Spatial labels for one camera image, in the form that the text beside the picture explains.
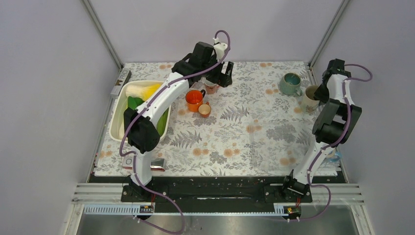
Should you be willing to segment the cream floral mug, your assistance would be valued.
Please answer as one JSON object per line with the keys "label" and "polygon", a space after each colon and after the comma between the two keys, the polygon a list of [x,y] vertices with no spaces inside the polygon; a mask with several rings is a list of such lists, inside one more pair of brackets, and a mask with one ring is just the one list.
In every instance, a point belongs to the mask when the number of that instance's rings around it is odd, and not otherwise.
{"label": "cream floral mug", "polygon": [[311,114],[317,110],[320,101],[314,98],[314,94],[318,87],[317,85],[312,85],[305,89],[300,105],[303,112]]}

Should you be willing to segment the salmon pink floral mug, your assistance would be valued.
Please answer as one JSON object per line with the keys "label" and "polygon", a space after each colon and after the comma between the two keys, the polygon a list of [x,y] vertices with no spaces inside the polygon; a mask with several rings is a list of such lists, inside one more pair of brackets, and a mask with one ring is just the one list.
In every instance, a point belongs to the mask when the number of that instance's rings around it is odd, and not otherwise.
{"label": "salmon pink floral mug", "polygon": [[205,90],[207,94],[215,94],[220,87],[218,84],[210,82],[206,79],[204,81],[204,85],[205,85]]}

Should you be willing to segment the green glazed mug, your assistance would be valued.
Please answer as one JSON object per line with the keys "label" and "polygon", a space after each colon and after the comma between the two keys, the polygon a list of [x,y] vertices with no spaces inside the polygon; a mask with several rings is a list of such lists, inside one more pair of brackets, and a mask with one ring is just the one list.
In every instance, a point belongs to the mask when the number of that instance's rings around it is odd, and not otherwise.
{"label": "green glazed mug", "polygon": [[303,91],[300,88],[301,77],[296,73],[285,74],[279,83],[280,91],[285,95],[302,96]]}

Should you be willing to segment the orange mug black rim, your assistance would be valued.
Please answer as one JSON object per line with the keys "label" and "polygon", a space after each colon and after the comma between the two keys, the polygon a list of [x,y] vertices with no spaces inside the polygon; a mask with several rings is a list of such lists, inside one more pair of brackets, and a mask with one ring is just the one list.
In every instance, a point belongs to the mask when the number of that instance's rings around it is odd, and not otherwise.
{"label": "orange mug black rim", "polygon": [[185,95],[187,108],[191,112],[198,112],[199,106],[203,104],[203,98],[206,95],[205,90],[191,90]]}

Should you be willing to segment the small red-orange mug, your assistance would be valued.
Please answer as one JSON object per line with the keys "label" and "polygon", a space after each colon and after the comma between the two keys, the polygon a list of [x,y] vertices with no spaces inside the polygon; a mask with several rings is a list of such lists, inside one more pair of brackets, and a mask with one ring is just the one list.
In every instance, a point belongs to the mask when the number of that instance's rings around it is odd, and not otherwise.
{"label": "small red-orange mug", "polygon": [[199,112],[201,117],[207,118],[211,113],[211,106],[210,106],[209,102],[201,104],[198,108],[198,112]]}

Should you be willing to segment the blue glazed mug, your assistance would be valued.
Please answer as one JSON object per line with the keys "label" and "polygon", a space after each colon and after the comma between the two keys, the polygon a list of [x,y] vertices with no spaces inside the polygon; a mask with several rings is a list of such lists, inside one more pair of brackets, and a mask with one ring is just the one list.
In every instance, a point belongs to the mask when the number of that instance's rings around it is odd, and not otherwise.
{"label": "blue glazed mug", "polygon": [[327,157],[326,157],[326,161],[329,163],[336,163],[338,162],[341,158],[342,158],[342,154],[341,152],[337,151],[337,150],[333,150],[331,151]]}

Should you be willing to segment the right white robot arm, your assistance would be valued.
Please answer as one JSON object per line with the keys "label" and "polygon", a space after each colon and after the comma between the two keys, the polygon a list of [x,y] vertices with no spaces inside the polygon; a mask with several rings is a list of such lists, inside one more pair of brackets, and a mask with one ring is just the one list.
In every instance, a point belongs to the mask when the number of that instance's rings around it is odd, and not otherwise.
{"label": "right white robot arm", "polygon": [[312,128],[315,139],[303,161],[284,178],[279,194],[285,201],[300,201],[311,194],[316,171],[330,152],[348,140],[362,114],[362,108],[352,100],[350,83],[354,78],[346,67],[344,60],[333,59],[323,73],[322,83],[314,93],[323,105]]}

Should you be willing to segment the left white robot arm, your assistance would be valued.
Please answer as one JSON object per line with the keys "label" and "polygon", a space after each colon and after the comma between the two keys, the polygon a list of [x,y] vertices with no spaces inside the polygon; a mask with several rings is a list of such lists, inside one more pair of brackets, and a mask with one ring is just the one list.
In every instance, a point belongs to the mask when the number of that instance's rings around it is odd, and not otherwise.
{"label": "left white robot arm", "polygon": [[232,84],[231,73],[233,63],[229,62],[223,72],[224,59],[230,51],[229,43],[221,43],[218,39],[210,45],[198,42],[192,53],[174,64],[171,73],[161,86],[136,109],[124,111],[125,134],[123,142],[128,142],[133,155],[132,184],[135,185],[133,195],[140,201],[151,197],[152,189],[148,185],[152,180],[150,152],[159,144],[160,135],[156,125],[165,110],[181,94],[187,91],[201,78],[220,86]]}

